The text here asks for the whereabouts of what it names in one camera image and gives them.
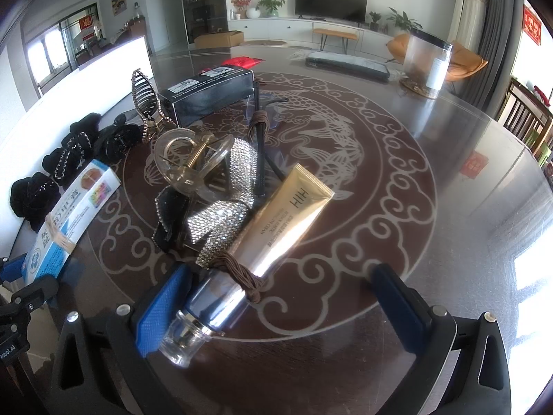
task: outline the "eye cream tube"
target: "eye cream tube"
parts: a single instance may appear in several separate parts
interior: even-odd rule
[[[228,252],[254,275],[266,278],[313,224],[334,192],[300,164],[238,235]],[[211,270],[187,298],[159,350],[187,367],[204,342],[223,335],[247,307],[242,288],[227,274]]]

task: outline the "television screen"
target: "television screen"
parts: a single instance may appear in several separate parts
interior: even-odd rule
[[[364,23],[367,0],[296,0],[297,15],[312,15]]]

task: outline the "plastic jar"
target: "plastic jar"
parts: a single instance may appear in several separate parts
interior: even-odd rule
[[[412,91],[435,99],[446,77],[453,45],[418,29],[411,30],[400,82]]]

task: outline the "orange chair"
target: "orange chair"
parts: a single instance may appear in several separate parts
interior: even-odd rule
[[[407,46],[409,45],[410,34],[404,33],[393,38],[386,44],[388,51],[397,62],[403,64]],[[450,64],[447,69],[446,81],[455,82],[469,76],[488,65],[488,61],[482,59],[476,53],[466,49],[461,44],[453,41],[453,50],[451,51]]]

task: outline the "black jar lid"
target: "black jar lid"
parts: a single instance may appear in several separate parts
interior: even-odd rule
[[[439,37],[433,36],[432,34],[418,30],[417,28],[411,28],[411,34],[421,40],[428,42],[429,44],[436,45],[437,47],[446,51],[451,51],[451,49],[453,48],[453,45],[449,42],[441,40]]]

